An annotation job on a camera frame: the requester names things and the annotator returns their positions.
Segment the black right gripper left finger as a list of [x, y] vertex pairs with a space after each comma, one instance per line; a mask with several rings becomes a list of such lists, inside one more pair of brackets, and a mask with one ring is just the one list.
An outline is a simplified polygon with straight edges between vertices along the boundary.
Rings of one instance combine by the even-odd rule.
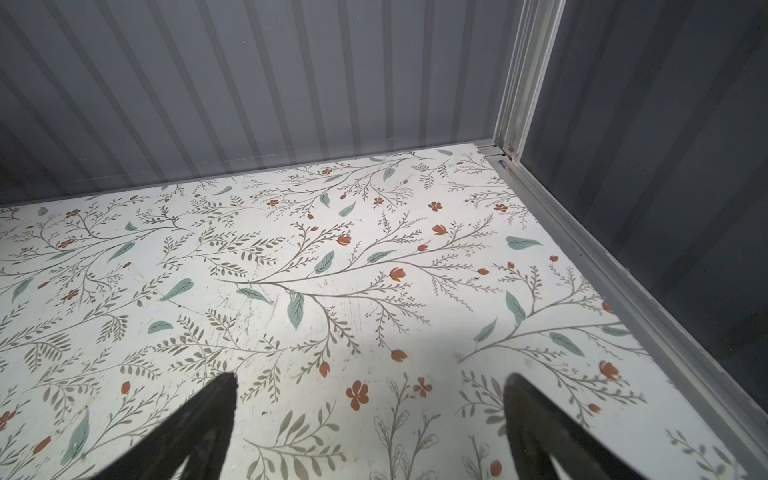
[[96, 479], [218, 479], [229, 448], [237, 404], [237, 376], [222, 373]]

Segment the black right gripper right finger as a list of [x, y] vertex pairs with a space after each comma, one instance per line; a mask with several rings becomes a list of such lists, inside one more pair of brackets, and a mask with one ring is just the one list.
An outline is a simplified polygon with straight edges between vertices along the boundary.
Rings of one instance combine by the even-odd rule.
[[520, 479], [641, 479], [524, 376], [503, 389], [506, 437]]

